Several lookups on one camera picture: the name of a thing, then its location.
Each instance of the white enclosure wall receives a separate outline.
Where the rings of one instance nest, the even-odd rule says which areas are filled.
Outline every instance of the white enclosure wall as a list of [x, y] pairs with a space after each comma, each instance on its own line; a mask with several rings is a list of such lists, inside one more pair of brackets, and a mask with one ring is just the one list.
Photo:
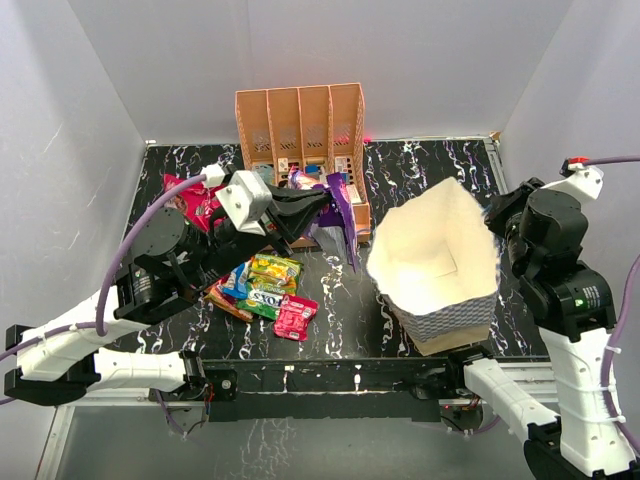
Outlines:
[[234, 92], [362, 82], [372, 138], [504, 128], [570, 0], [69, 0], [160, 143], [237, 142]]
[[[558, 179], [568, 156], [640, 154], [639, 46], [637, 1], [573, 3], [503, 133], [511, 188], [531, 176]], [[600, 199], [584, 208], [589, 230], [582, 257], [608, 280], [619, 312], [625, 278], [640, 254], [640, 164], [602, 170]], [[640, 300], [634, 306], [616, 371], [625, 414], [640, 432]]]
[[[0, 0], [0, 12], [4, 338], [10, 325], [42, 325], [97, 290], [144, 143], [66, 2]], [[3, 363], [3, 377], [14, 365]], [[0, 407], [0, 478], [33, 478], [52, 415]]]

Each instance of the black marble surface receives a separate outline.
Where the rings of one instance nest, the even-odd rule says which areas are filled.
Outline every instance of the black marble surface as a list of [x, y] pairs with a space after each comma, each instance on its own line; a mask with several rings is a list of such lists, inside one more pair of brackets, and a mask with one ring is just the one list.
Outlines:
[[[241, 167], [240, 147], [149, 148], [129, 226], [162, 193], [164, 173], [187, 178], [213, 162], [233, 162]], [[449, 176], [456, 177], [483, 206], [498, 193], [482, 140], [374, 142], [365, 146], [364, 162], [372, 229], [389, 208], [402, 205]], [[360, 246], [361, 264], [365, 264], [367, 254], [368, 246]], [[298, 294], [320, 305], [306, 342], [276, 337], [270, 321], [257, 319], [245, 323], [201, 303], [161, 325], [121, 338], [113, 348], [139, 353], [190, 349], [200, 352], [204, 359], [316, 360], [419, 355], [364, 270], [354, 273], [337, 257], [317, 249], [300, 249], [294, 258], [305, 268]], [[504, 266], [503, 255], [500, 295], [487, 346], [497, 355], [543, 355], [544, 345], [515, 291], [514, 279]]]

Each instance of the pink snack bag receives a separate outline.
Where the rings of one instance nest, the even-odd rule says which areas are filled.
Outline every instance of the pink snack bag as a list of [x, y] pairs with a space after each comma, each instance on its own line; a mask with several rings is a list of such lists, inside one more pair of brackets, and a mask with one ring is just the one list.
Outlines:
[[317, 311], [318, 304], [313, 300], [286, 294], [282, 298], [273, 331], [279, 337], [304, 342], [307, 339], [307, 326]]
[[[176, 185], [180, 185], [184, 182], [183, 179], [164, 174], [164, 191], [169, 191]], [[213, 214], [214, 210], [220, 207], [220, 202], [216, 198], [215, 193], [222, 187], [206, 188], [201, 183], [187, 188], [179, 195], [169, 200], [165, 206], [180, 210], [184, 216], [186, 216], [193, 224], [204, 230], [209, 231], [209, 218]], [[218, 225], [224, 219], [216, 220], [215, 225]]]

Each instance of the yellow candy package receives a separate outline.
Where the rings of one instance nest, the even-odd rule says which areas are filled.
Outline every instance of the yellow candy package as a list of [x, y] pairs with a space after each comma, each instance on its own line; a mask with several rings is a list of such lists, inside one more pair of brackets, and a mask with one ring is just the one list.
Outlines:
[[302, 264], [300, 262], [290, 258], [258, 253], [251, 262], [249, 281], [257, 279], [264, 283], [278, 285], [287, 291], [293, 290], [295, 294], [301, 271]]

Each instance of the candy wrapper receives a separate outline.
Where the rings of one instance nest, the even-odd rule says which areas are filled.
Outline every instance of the candy wrapper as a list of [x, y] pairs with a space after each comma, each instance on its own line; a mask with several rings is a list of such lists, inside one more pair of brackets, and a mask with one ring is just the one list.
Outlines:
[[226, 279], [222, 279], [207, 289], [207, 295], [204, 297], [205, 301], [213, 303], [215, 306], [229, 312], [240, 320], [252, 322], [253, 314], [251, 312], [237, 308], [236, 305], [234, 305], [235, 299], [233, 297], [227, 297], [222, 293], [225, 280]]
[[251, 260], [234, 268], [224, 283], [222, 292], [238, 300], [247, 298], [247, 279], [249, 278], [250, 269]]
[[313, 239], [323, 251], [338, 256], [357, 271], [359, 262], [356, 254], [356, 223], [347, 186], [341, 173], [332, 173], [326, 178], [328, 185], [323, 185], [301, 170], [292, 169], [289, 172], [290, 188], [324, 189], [333, 197], [331, 204], [318, 215], [304, 236]]
[[295, 294], [302, 264], [290, 258], [258, 253], [251, 262], [247, 281], [247, 298], [238, 308], [275, 320], [280, 312], [283, 296]]
[[[176, 185], [180, 185], [182, 182], [184, 182], [183, 179], [165, 173], [165, 192], [171, 190]], [[196, 183], [169, 200], [166, 206], [180, 210], [191, 222], [205, 232], [208, 232], [209, 218], [214, 210], [220, 207], [220, 202], [216, 198], [215, 192], [221, 188], [222, 187], [206, 188], [202, 183]], [[218, 225], [222, 221], [223, 219], [216, 220], [215, 225]]]
[[240, 300], [236, 306], [271, 320], [278, 318], [284, 295], [295, 293], [294, 288], [273, 285], [259, 278], [249, 282], [247, 290], [247, 299]]
[[304, 342], [307, 339], [307, 326], [318, 311], [318, 304], [294, 295], [285, 295], [273, 332], [279, 337]]
[[295, 293], [301, 271], [302, 264], [296, 260], [258, 253], [251, 262], [249, 280], [261, 278], [274, 285], [289, 287]]

